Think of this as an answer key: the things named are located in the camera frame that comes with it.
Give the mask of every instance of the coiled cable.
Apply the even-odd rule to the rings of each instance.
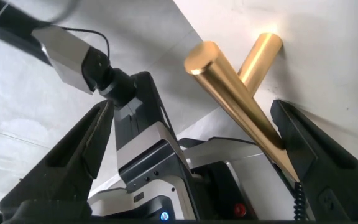
[[[295,183],[295,206],[293,208],[296,221],[306,220],[306,197],[302,184],[299,182]]]

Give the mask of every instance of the gold cylinder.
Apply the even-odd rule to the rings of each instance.
[[[185,68],[266,155],[298,180],[280,136],[214,42],[196,46],[187,56]]]
[[[261,34],[256,40],[238,72],[251,96],[255,95],[282,45],[281,38],[271,33]]]

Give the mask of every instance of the red button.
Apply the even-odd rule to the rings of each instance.
[[[234,205],[234,214],[236,217],[238,218],[243,217],[244,215],[246,215],[246,213],[247,213],[247,209],[243,203],[237,203]]]

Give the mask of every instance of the brass rod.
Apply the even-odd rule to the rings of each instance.
[[[251,96],[255,95],[282,45],[283,41],[275,34],[259,35],[238,72]]]
[[[185,68],[266,155],[298,180],[280,136],[214,42],[196,46],[187,56]]]

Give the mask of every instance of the black panel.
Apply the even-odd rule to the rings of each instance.
[[[163,212],[169,214],[169,220],[175,220],[175,212],[173,211],[171,200],[166,196],[160,195],[133,210],[107,215],[105,218],[133,219],[136,217],[138,219],[160,220],[161,213]]]
[[[257,215],[246,195],[241,191],[224,162],[215,162],[191,170],[203,177],[209,199],[213,204],[215,219],[223,220],[255,220]],[[238,205],[246,208],[244,216],[237,216],[235,209]]]
[[[292,105],[271,114],[317,220],[358,220],[358,160]]]

